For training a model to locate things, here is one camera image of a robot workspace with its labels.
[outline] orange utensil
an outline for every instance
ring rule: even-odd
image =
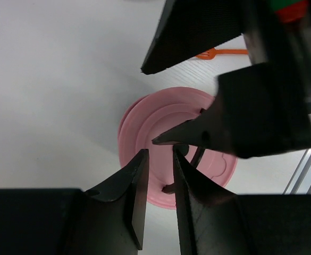
[[[200,53],[197,55],[197,58],[202,60],[212,60],[218,54],[236,54],[236,55],[248,55],[248,51],[246,49],[209,49],[206,52]]]

